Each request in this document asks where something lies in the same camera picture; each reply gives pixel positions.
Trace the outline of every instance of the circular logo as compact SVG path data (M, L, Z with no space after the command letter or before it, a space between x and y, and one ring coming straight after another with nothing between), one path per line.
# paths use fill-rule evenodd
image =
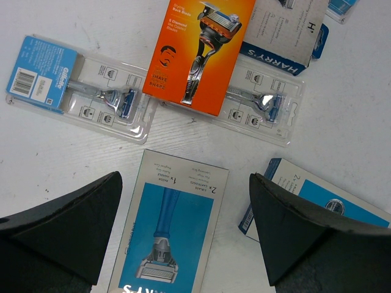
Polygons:
M345 205L340 200L331 200L327 203L326 209L329 211L335 212L338 215L343 215L345 213Z

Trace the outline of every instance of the clear plastic packaging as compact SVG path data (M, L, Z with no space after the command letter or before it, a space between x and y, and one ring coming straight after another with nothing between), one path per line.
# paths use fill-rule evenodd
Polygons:
M145 143L158 105L157 100L142 93L147 70L38 36L30 37L28 45L32 49L28 48L29 52L42 50L42 44L47 48L53 45L51 51L55 51L56 46L62 46L64 50L61 53L61 49L58 49L54 58L44 61L43 54L36 57L31 54L35 58L31 64L41 62L47 65L53 59L60 60L62 56L58 52L65 55L67 50L74 50L77 58L73 67L62 69L64 75L61 81L61 74L60 78L48 79L43 71L31 73L21 69L18 59L7 88L8 104L133 143ZM21 71L30 75L20 76ZM26 79L33 74L34 80ZM57 95L51 87L45 89L48 83L44 82L47 80L50 86L63 87L62 94ZM42 92L46 93L45 98L37 98L37 94L42 95Z
M218 117L172 103L161 102L161 105L287 147L291 143L304 89L304 82L240 55ZM263 101L267 107L254 103L257 101Z
M359 0L330 0L327 15L344 24L358 2Z

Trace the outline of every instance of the barcode sticker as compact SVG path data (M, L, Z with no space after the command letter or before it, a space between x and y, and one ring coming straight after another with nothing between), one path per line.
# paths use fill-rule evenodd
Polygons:
M31 99L44 103L48 97L51 82L52 79L39 76L37 78L37 83L35 84L34 90L32 91ZM49 100L50 99L48 99L46 103L50 105L51 103Z
M249 225L251 224L251 221L254 217L254 213L252 212L252 209L249 211L249 214L246 217L246 220L243 223L243 229L247 230L249 228Z
M18 67L10 92L29 98L36 78L37 73Z

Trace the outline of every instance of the white surface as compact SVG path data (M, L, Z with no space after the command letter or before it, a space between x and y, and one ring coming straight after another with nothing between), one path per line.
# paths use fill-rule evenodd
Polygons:
M168 0L3 1L0 88L24 35L32 33L146 68L167 5ZM120 171L122 200L93 289L106 292L143 149L214 164L231 172L202 292L270 291L259 244L237 226L249 204L250 173L264 172L272 157L391 212L390 11L389 0L360 1L347 24L325 19L329 40L322 59L299 76L307 83L305 101L293 143L285 149L162 108L148 142L132 145L0 101L0 217Z

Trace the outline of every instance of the scuffed white surface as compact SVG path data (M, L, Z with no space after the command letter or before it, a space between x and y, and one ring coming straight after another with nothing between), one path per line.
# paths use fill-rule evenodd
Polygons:
M147 68L168 0L4 1L0 89L26 34L54 38ZM284 157L391 212L391 2L360 1L347 24L325 19L322 59L299 78L305 101L289 148L159 108L144 146L10 107L0 100L0 217L71 192L118 170L119 212L98 286L106 292L144 148L230 169L203 293L273 292L259 244L237 226L248 179Z

